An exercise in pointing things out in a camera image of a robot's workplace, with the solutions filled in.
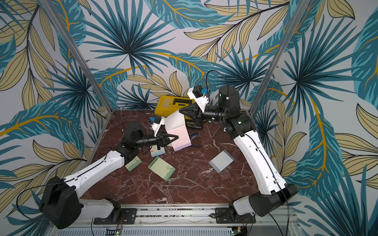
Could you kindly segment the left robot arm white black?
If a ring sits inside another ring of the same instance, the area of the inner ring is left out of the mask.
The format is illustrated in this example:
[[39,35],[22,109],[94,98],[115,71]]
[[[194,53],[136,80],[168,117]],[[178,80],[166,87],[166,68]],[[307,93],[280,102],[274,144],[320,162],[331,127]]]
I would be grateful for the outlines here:
[[123,132],[122,140],[105,157],[74,174],[48,181],[39,209],[58,229],[65,229],[82,219],[118,222],[121,219],[120,204],[111,199],[83,200],[81,196],[107,175],[130,163],[138,156],[139,148],[165,147],[179,138],[161,131],[146,134],[139,122],[132,122]]

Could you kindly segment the pink memo pad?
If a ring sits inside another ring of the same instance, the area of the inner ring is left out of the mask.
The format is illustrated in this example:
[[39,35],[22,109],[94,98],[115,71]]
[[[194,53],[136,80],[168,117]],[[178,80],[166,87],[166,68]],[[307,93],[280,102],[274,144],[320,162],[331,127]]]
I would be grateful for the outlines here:
[[179,151],[192,145],[185,125],[169,130],[167,133],[178,136],[178,139],[171,143],[174,151]]

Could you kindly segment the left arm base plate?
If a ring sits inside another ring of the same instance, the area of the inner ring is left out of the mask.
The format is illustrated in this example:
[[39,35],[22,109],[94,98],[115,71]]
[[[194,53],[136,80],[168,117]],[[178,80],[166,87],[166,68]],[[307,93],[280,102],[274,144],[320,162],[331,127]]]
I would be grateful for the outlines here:
[[136,208],[118,208],[111,212],[107,218],[95,218],[95,225],[123,224],[133,225],[136,219]]

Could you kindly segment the grey white memo pad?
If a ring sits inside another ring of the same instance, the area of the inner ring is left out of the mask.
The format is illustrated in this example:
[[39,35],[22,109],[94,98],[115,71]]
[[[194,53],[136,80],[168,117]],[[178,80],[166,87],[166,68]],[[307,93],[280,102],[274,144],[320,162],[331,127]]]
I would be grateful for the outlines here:
[[227,166],[229,166],[234,160],[235,159],[234,159],[234,157],[231,154],[229,154],[226,150],[223,150],[217,156],[215,156],[209,162],[209,164],[219,174]]

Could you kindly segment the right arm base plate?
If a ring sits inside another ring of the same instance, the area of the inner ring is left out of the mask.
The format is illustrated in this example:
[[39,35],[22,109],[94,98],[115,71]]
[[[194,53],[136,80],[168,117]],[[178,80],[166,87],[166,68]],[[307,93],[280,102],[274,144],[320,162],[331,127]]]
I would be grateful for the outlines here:
[[214,218],[217,224],[254,224],[256,218],[254,214],[247,213],[244,215],[237,214],[229,207],[217,207],[215,212],[210,214],[211,218]]

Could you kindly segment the large green memo pad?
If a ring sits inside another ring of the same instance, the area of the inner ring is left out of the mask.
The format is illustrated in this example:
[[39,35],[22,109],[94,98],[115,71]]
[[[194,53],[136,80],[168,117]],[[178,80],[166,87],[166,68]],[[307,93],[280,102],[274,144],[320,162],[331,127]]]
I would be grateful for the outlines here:
[[175,167],[157,156],[148,166],[148,168],[161,177],[163,180],[168,181],[176,171]]

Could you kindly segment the yellow black toolbox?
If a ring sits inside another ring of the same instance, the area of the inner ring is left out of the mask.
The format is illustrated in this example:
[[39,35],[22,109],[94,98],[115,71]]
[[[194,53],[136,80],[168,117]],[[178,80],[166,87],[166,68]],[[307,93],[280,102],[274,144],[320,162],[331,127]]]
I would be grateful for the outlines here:
[[[193,99],[163,95],[157,104],[155,109],[155,115],[168,117],[181,108],[196,104]],[[185,116],[186,126],[188,128],[202,129],[204,124],[201,121],[195,121],[194,119]]]

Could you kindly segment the aluminium front rail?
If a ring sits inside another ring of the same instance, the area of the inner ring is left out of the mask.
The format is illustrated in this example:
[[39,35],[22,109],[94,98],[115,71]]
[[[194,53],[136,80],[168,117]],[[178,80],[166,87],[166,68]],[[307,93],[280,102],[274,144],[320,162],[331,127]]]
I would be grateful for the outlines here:
[[240,227],[241,236],[303,236],[304,230],[293,207],[279,207],[270,214],[248,220],[231,221],[225,216],[228,204],[144,204],[122,205],[123,223],[83,219],[59,230],[49,225],[47,236],[232,236]]

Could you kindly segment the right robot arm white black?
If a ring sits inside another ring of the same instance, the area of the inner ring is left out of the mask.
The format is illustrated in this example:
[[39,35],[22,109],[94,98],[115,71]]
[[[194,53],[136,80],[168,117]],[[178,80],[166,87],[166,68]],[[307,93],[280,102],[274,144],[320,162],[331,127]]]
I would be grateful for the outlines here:
[[259,189],[255,194],[231,202],[229,207],[235,216],[249,213],[265,216],[295,196],[297,188],[286,182],[270,160],[252,118],[241,112],[237,89],[231,86],[220,88],[217,106],[209,105],[206,92],[202,86],[189,88],[188,96],[195,103],[179,109],[179,112],[196,124],[203,125],[206,121],[221,124],[246,158]]

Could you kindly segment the blue topped cream memo pad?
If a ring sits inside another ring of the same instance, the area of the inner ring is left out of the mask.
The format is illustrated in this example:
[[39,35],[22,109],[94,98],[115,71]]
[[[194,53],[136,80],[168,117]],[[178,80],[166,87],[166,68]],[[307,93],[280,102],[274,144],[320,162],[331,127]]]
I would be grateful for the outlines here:
[[152,147],[151,150],[150,150],[150,153],[151,153],[151,156],[152,156],[152,157],[157,157],[157,156],[159,156],[159,155],[163,155],[163,154],[165,154],[166,152],[165,152],[164,147],[162,147],[162,148],[160,148],[160,149],[157,149],[157,148]]

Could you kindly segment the blue handled pliers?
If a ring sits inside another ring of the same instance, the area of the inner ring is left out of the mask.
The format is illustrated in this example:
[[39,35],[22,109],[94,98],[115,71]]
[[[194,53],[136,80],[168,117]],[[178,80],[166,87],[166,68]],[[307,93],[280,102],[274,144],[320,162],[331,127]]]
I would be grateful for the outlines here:
[[202,138],[199,133],[194,133],[190,135],[191,146],[194,148],[201,148],[202,147]]

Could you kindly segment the small green memo pad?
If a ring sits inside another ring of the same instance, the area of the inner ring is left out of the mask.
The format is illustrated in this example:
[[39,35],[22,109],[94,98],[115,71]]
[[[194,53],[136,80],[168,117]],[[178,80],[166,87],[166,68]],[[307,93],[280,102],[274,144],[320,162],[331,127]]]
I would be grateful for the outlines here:
[[132,161],[125,165],[125,168],[131,172],[142,163],[142,160],[136,156]]

